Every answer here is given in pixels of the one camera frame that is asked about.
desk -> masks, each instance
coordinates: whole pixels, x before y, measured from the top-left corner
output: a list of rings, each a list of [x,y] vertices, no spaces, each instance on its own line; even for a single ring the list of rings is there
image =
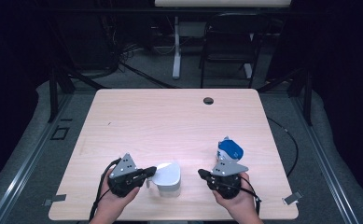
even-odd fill
[[[155,0],[155,7],[289,7],[291,0]],[[180,78],[181,52],[179,21],[175,17],[175,62],[173,79]],[[247,77],[251,76],[251,65],[244,65]]]
[[[101,173],[129,152],[138,168],[178,162],[181,194],[162,198],[155,185],[143,186],[119,220],[231,219],[198,175],[214,167],[225,136],[244,149],[239,163],[262,199],[260,217],[297,217],[297,206],[282,201],[291,190],[258,93],[247,89],[97,91],[57,192],[66,199],[52,204],[49,217],[87,220]]]

hand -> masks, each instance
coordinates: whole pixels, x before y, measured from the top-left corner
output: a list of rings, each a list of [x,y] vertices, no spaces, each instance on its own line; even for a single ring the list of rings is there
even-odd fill
[[[248,174],[240,173],[240,176],[249,181]],[[242,188],[252,190],[251,186],[242,179]],[[247,192],[240,191],[236,197],[232,199],[224,199],[216,191],[213,190],[216,202],[226,208],[235,221],[240,224],[261,224],[254,204],[254,197]]]
[[[91,220],[91,224],[100,223],[100,224],[112,224],[117,220],[117,218],[122,214],[123,209],[128,205],[137,195],[140,188],[136,187],[132,191],[126,195],[124,198],[120,198],[119,196],[113,194],[109,190],[108,186],[108,176],[111,174],[112,170],[109,170],[103,181],[102,189],[100,195],[105,194],[105,196],[100,200],[96,215]]]

chair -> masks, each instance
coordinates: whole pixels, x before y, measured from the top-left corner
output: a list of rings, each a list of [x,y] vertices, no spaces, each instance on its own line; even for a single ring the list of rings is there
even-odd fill
[[[257,67],[262,37],[269,29],[269,18],[245,13],[220,13],[205,25],[202,56],[201,88],[205,62],[252,64],[248,88],[251,88]]]

gray bracket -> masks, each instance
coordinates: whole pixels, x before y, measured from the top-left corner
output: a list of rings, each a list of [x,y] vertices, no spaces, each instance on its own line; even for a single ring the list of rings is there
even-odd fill
[[[248,171],[246,166],[224,159],[219,160],[211,171],[212,175],[228,176]]]
[[[297,191],[291,195],[289,195],[286,198],[283,198],[283,203],[286,203],[288,205],[292,203],[297,203],[299,199],[301,199],[303,195],[300,193],[300,191]]]
[[[42,205],[43,206],[50,206],[54,202],[62,202],[62,201],[65,201],[65,196],[66,196],[66,194],[55,195],[55,196],[53,196],[52,199],[46,199],[46,200],[44,200],[44,202],[42,202]]]
[[[134,164],[131,154],[126,153],[122,160],[114,168],[114,170],[109,175],[109,178],[113,179],[118,176],[128,175],[137,170],[137,166]]]

white plastic part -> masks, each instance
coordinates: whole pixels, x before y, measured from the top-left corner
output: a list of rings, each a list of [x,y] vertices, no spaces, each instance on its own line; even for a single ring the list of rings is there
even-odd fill
[[[181,193],[181,169],[177,163],[162,163],[151,177],[161,197],[178,197]]]

